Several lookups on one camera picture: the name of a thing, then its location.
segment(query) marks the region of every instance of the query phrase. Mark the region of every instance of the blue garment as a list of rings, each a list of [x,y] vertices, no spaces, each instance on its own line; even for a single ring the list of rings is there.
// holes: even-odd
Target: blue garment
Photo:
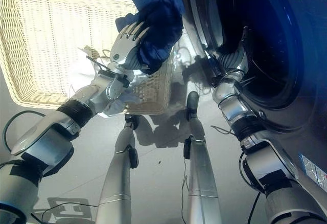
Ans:
[[[144,21],[150,27],[144,37],[139,52],[140,62],[147,64],[150,69],[144,73],[156,72],[169,57],[173,45],[182,35],[182,0],[133,0],[139,13],[128,14],[116,19],[120,31],[124,26],[136,21]]]

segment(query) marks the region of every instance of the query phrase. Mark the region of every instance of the label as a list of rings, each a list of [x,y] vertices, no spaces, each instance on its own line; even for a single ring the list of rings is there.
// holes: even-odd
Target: label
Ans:
[[[302,154],[300,154],[300,160],[306,175],[327,192],[327,173]]]

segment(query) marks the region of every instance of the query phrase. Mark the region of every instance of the black cable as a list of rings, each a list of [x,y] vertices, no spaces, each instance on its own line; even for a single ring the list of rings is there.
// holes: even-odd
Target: black cable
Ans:
[[[186,182],[186,180],[188,178],[188,176],[186,175],[186,162],[185,162],[185,159],[184,159],[184,164],[185,164],[185,167],[184,167],[184,176],[183,176],[183,184],[182,184],[182,210],[181,210],[181,214],[182,214],[183,222],[184,222],[184,224],[186,224],[186,221],[184,220],[184,216],[183,216],[183,208],[184,208],[183,189],[184,189],[185,182]]]
[[[233,136],[235,136],[235,134],[233,132],[231,132],[231,129],[228,131],[226,129],[223,129],[221,127],[214,126],[214,125],[210,125],[210,127],[214,128],[216,131],[218,131],[219,133],[222,133],[223,135],[233,135]]]
[[[243,171],[242,171],[242,168],[241,168],[241,162],[242,162],[242,157],[243,157],[244,153],[242,152],[241,155],[240,155],[240,159],[239,159],[239,171],[240,171],[240,175],[242,177],[242,179],[244,180],[244,182],[250,187],[252,188],[253,190],[255,191],[259,191],[254,185],[252,185],[250,182],[248,182],[246,180],[246,178],[244,177],[244,174],[243,174]]]
[[[253,203],[253,206],[252,206],[252,209],[251,209],[251,212],[250,212],[250,215],[249,215],[249,218],[247,219],[247,224],[250,224],[251,223],[251,219],[252,219],[252,215],[253,215],[253,212],[254,212],[254,209],[255,209],[255,206],[256,206],[256,203],[258,202],[258,199],[260,197],[260,194],[261,192],[259,192],[254,200],[254,203]]]
[[[42,223],[42,221],[39,219],[39,218],[37,218],[33,213],[31,213],[31,216],[38,222],[38,223],[40,223],[40,224],[43,224]]]
[[[14,115],[7,123],[6,123],[6,125],[5,125],[5,127],[4,127],[4,130],[3,130],[3,132],[2,132],[2,142],[3,142],[3,144],[4,144],[4,146],[6,147],[6,149],[9,151],[9,152],[11,152],[11,149],[10,149],[10,147],[8,146],[8,143],[7,143],[7,137],[6,137],[6,135],[7,135],[7,130],[8,130],[8,128],[9,128],[9,126],[10,126],[10,124],[17,118],[17,117],[19,117],[20,115],[22,115],[22,114],[25,114],[25,113],[33,113],[33,114],[36,114],[36,115],[39,115],[39,116],[42,116],[42,117],[44,117],[45,115],[43,114],[43,113],[39,113],[39,112],[37,112],[37,111],[33,111],[33,110],[24,110],[24,111],[21,111],[21,112],[19,112],[19,113],[17,113],[16,115]]]
[[[44,222],[43,222],[43,217],[44,217],[44,214],[45,214],[47,211],[52,210],[52,209],[57,208],[57,207],[62,206],[62,205],[67,205],[67,204],[83,205],[83,206],[91,206],[91,207],[96,207],[96,208],[98,207],[98,206],[96,206],[96,205],[86,205],[86,204],[74,203],[74,202],[66,202],[66,203],[62,203],[62,204],[56,205],[55,207],[52,207],[52,208],[49,208],[49,209],[45,210],[45,211],[42,213],[42,216],[41,216],[41,224],[44,224]]]

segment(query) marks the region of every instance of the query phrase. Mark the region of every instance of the wicker basket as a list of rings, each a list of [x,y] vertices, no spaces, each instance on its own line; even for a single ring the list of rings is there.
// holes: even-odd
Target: wicker basket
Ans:
[[[94,49],[93,58],[110,50],[115,19],[136,12],[132,0],[0,0],[0,65],[14,102],[49,109],[66,102],[78,48]],[[127,105],[126,113],[164,112],[173,58],[134,88],[143,103]]]

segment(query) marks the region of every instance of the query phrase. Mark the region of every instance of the tiled floor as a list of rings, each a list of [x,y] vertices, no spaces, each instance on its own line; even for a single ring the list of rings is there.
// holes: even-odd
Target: tiled floor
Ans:
[[[223,135],[210,127],[228,128],[224,118],[212,100],[212,90],[206,87],[204,76],[194,63],[195,52],[184,32],[177,45],[177,63],[172,80],[170,105],[166,113],[159,116],[142,116],[135,131],[139,166],[131,170],[132,223],[182,224],[181,184],[184,172],[182,157],[183,142],[189,135],[184,106],[187,94],[200,94],[198,117],[206,133],[207,147],[215,173],[220,195],[223,223],[246,223],[256,193],[246,186],[238,172],[241,153],[239,142],[231,135]],[[12,102],[1,73],[1,128],[6,121],[23,110]],[[20,118],[8,134],[14,141],[28,129],[38,117]],[[109,119],[94,117],[73,141],[73,158],[56,175],[44,178],[40,184],[35,214],[65,201],[79,201],[97,205],[104,177],[114,152],[116,138],[123,128],[124,116]],[[0,146],[0,161],[8,154]],[[184,189],[184,216],[187,216],[187,191]],[[252,223],[267,223],[261,197],[253,215]],[[50,211],[44,216],[49,223],[94,223],[96,208],[65,206]]]

